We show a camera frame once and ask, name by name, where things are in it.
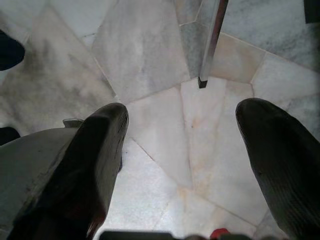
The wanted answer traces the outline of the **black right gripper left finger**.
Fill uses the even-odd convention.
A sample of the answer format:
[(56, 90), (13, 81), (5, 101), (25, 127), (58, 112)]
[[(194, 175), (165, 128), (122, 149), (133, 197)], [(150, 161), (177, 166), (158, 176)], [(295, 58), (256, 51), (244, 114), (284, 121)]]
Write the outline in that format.
[(128, 125), (128, 110), (118, 102), (86, 118), (61, 159), (27, 197), (8, 238), (93, 239), (110, 207)]

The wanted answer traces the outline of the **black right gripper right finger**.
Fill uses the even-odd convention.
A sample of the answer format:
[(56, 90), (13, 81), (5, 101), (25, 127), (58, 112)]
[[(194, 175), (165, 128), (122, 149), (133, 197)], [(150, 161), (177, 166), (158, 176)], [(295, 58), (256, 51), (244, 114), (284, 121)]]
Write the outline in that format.
[(295, 117), (264, 99), (242, 100), (235, 116), (278, 227), (293, 240), (319, 239), (319, 141)]

